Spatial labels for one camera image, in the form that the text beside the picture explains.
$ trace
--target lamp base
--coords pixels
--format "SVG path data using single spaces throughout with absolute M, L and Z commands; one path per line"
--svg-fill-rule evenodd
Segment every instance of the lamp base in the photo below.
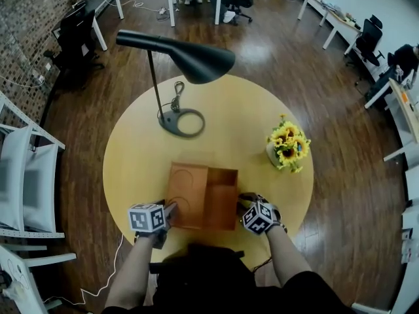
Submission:
M 179 122 L 179 119 L 181 118 L 181 116 L 185 115 L 185 114 L 195 114 L 196 116 L 199 116 L 201 121 L 202 121 L 202 127 L 195 133 L 184 133 L 183 131 L 181 131 L 178 127 L 177 124 Z M 158 122 L 160 123 L 160 125 L 167 130 L 168 132 L 176 135 L 176 136 L 180 136 L 180 137 L 195 137 L 198 136 L 200 133 L 202 133 L 202 131 L 205 128 L 205 118 L 204 115 L 202 115 L 200 112 L 195 111 L 194 109 L 180 109 L 179 112 L 173 112 L 173 111 L 168 111 L 163 113 L 164 116 L 164 121 L 162 119 L 162 116 L 160 115 L 158 117 Z

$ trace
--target wooden floor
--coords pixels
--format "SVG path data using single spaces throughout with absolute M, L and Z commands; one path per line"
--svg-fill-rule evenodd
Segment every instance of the wooden floor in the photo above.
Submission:
M 151 9 L 167 7 L 167 0 L 141 1 Z M 297 0 L 255 0 L 246 10 L 253 23 L 243 19 L 238 27 L 215 26 L 207 3 L 181 5 L 175 28 L 130 4 L 123 7 L 122 21 L 115 7 L 100 16 L 108 51 L 98 47 L 98 53 L 105 70 L 94 71 L 85 90 L 58 90 L 45 124 L 67 146 L 57 212 L 66 239 L 53 250 L 75 252 L 78 259 L 48 267 L 56 272 L 57 280 L 48 280 L 53 289 L 43 285 L 46 270 L 37 273 L 44 298 L 63 295 L 79 302 L 80 287 L 96 292 L 113 271 L 120 232 L 103 194 L 103 155 L 118 118 L 152 86 L 146 51 L 115 44 L 119 29 L 132 29 L 234 51 L 230 73 L 261 85 L 291 109 L 312 140 L 315 171 L 312 201 L 296 246 L 345 304 L 389 308 L 401 275 L 405 193 L 401 164 L 382 159 L 398 147 L 396 132 L 381 112 L 364 109 L 363 96 L 354 87 L 357 71 L 345 66 L 343 41 L 336 36 L 323 50 L 330 27 L 319 27 L 320 18 L 311 8 L 297 21 L 300 6 Z M 168 56 L 155 54 L 155 66 L 158 82 L 180 75 Z M 368 87 L 365 82 L 359 89 Z M 129 250 L 125 241 L 117 267 Z M 271 267 L 261 272 L 260 282 L 274 283 Z M 107 290 L 99 298 L 87 296 L 86 308 L 100 313 L 106 295 Z

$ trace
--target flower vase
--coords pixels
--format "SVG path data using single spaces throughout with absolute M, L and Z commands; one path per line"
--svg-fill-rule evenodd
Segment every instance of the flower vase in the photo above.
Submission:
M 269 142 L 266 145 L 266 154 L 268 155 L 268 158 L 274 167 L 280 165 L 280 161 L 276 157 L 275 146 L 273 142 Z

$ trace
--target round wooden table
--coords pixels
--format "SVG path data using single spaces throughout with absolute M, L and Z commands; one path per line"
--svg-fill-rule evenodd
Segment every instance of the round wooden table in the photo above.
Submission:
M 103 187 L 109 210 L 125 238 L 133 243 L 128 208 L 136 203 L 164 199 L 173 162 L 202 164 L 238 170 L 240 192 L 258 192 L 280 209 L 291 236 L 297 233 L 313 190 L 312 156 L 301 161 L 300 173 L 278 171 L 265 152 L 266 136 L 280 121 L 280 114 L 299 126 L 290 110 L 260 86 L 232 75 L 203 85 L 176 77 L 158 85 L 163 103 L 174 95 L 174 83 L 183 81 L 181 108 L 200 111 L 206 119 L 201 135 L 184 139 L 160 127 L 154 89 L 139 96 L 124 112 L 109 138 L 103 160 Z M 182 118 L 180 128 L 192 132 L 198 120 Z M 152 262 L 183 250 L 188 243 L 202 243 L 243 250 L 248 267 L 270 256 L 265 235 L 257 236 L 236 223 L 233 232 L 172 228 L 162 250 L 153 250 Z

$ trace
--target wooden box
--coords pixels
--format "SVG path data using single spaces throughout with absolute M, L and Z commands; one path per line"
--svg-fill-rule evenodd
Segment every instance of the wooden box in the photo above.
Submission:
M 238 171 L 172 163 L 167 202 L 177 202 L 172 226 L 234 230 Z

